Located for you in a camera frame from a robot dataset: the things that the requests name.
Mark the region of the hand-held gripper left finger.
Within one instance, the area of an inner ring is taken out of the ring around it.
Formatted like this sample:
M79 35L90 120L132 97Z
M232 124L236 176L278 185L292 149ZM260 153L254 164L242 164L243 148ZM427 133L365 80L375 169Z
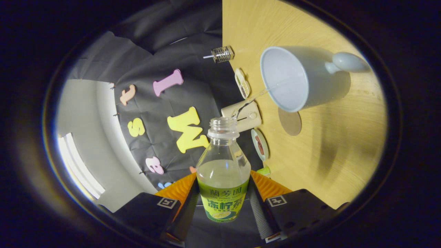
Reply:
M149 238L183 247L198 197L192 173L155 194L138 194L112 215Z

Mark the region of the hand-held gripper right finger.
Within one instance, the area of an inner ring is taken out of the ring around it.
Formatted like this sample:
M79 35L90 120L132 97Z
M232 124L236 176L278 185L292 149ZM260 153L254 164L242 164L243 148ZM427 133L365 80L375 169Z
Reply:
M290 190L256 171L249 177L249 200L266 243L321 231L340 213L308 190Z

